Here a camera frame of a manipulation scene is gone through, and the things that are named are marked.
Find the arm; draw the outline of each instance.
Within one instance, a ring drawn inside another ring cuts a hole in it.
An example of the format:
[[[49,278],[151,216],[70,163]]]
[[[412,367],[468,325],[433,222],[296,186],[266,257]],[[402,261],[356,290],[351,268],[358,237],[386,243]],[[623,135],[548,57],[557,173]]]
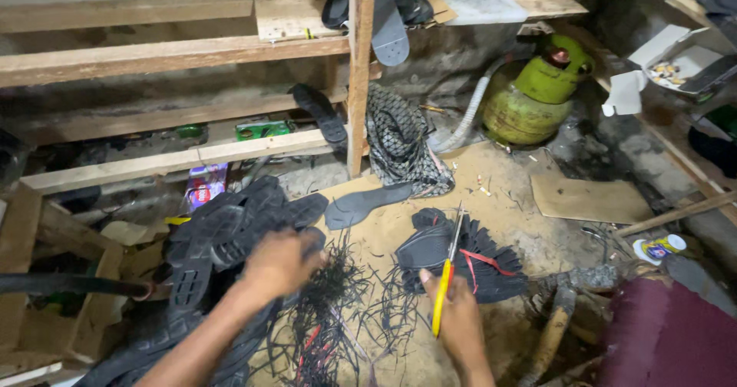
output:
[[[312,234],[268,233],[248,259],[244,277],[227,291],[207,319],[166,354],[136,387],[206,385],[220,357],[241,329],[272,299],[302,286],[321,266],[323,253],[302,260]]]
[[[430,300],[435,303],[439,279],[426,269],[420,270],[419,277]],[[450,285],[441,316],[440,339],[443,346],[456,365],[463,385],[494,387],[476,298],[463,277],[454,277]]]

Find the purple box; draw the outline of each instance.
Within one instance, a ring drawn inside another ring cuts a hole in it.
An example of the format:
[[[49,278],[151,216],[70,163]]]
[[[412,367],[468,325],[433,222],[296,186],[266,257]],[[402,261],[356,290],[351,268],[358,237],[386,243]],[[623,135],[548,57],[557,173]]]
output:
[[[189,170],[187,200],[190,213],[226,190],[227,174],[228,163],[210,164]]]

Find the hand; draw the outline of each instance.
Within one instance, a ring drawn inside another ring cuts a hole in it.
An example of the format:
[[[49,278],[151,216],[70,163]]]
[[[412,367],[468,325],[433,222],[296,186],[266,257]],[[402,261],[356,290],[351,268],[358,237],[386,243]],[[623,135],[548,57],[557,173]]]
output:
[[[268,232],[246,260],[243,279],[238,282],[265,302],[286,296],[307,283],[309,276],[321,268],[327,253],[320,251],[303,259],[302,253],[315,242],[314,233],[293,230]]]
[[[427,270],[419,271],[419,279],[435,304],[440,279]],[[440,339],[448,354],[466,374],[488,370],[484,348],[484,331],[476,297],[462,276],[453,277],[443,302],[440,318]]]

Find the white hose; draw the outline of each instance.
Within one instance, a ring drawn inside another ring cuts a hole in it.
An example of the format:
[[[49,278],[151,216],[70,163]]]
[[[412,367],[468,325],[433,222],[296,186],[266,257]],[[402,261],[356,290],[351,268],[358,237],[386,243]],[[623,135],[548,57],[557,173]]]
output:
[[[451,150],[451,148],[455,146],[460,140],[466,137],[466,131],[471,126],[473,118],[476,116],[476,110],[478,110],[478,105],[481,104],[481,99],[484,98],[484,92],[486,91],[486,87],[489,86],[489,81],[492,79],[494,73],[496,73],[496,71],[499,70],[499,68],[501,68],[504,63],[506,63],[505,56],[496,59],[494,63],[492,63],[492,65],[489,67],[489,69],[486,70],[481,79],[478,80],[478,83],[476,84],[476,89],[473,91],[473,96],[471,96],[471,101],[470,103],[468,103],[466,114],[464,115],[463,120],[461,120],[461,123],[458,124],[456,131],[440,144],[431,144],[432,141],[428,141],[428,145],[430,146],[430,149],[433,150],[433,152],[435,152],[436,154],[447,152]]]

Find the scissors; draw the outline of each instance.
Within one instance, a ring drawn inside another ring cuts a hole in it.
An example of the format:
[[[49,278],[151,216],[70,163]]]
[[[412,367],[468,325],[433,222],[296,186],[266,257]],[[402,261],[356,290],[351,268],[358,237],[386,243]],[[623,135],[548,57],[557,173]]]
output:
[[[443,313],[443,300],[448,292],[450,282],[453,281],[453,271],[456,269],[456,267],[453,266],[453,260],[455,260],[456,250],[458,250],[458,236],[461,234],[463,212],[463,201],[461,201],[458,205],[458,211],[456,212],[453,241],[450,242],[450,246],[448,247],[448,258],[443,264],[443,277],[440,278],[440,286],[438,286],[438,293],[435,297],[435,308],[433,309],[433,335],[435,335],[435,337],[438,337],[438,334],[440,333],[440,315]]]

